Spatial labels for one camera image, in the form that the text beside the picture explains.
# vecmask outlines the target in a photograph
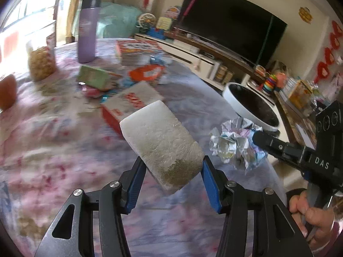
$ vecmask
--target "red and white box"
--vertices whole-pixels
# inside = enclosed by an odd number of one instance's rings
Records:
[[[121,134],[121,120],[157,100],[163,100],[153,87],[141,81],[130,88],[108,98],[102,106],[102,116],[118,134]]]

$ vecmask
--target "black tv screen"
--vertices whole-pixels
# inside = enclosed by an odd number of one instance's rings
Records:
[[[220,44],[252,65],[267,65],[286,23],[247,0],[195,0],[189,7],[191,1],[182,4],[179,29]]]

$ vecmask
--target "water bottle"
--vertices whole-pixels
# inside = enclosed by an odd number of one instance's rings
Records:
[[[78,62],[88,63],[95,58],[96,25],[101,0],[80,0],[78,9]]]

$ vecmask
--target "dirty sponge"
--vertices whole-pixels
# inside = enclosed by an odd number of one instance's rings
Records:
[[[202,149],[162,101],[126,117],[120,128],[167,194],[184,187],[201,171]]]

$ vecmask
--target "floral tablecloth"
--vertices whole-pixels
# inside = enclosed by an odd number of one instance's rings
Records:
[[[114,46],[115,39],[99,39],[97,58],[90,64],[113,68],[118,64]],[[102,188],[119,179],[137,157],[104,122],[98,101],[88,101],[80,93],[75,44],[57,48],[56,61],[59,70],[39,83],[32,82],[27,71],[17,72],[18,101],[0,114],[0,218],[25,257],[34,256],[73,190]],[[168,71],[164,84],[155,89],[215,167],[245,188],[269,186],[285,201],[269,163],[245,175],[211,156],[210,130],[235,118],[235,112],[187,67],[175,61]],[[164,196],[147,172],[136,208],[123,215],[132,256],[215,256],[223,222],[224,215],[210,207],[200,175],[174,195]],[[247,256],[252,230],[250,213]],[[101,248],[95,239],[98,255]]]

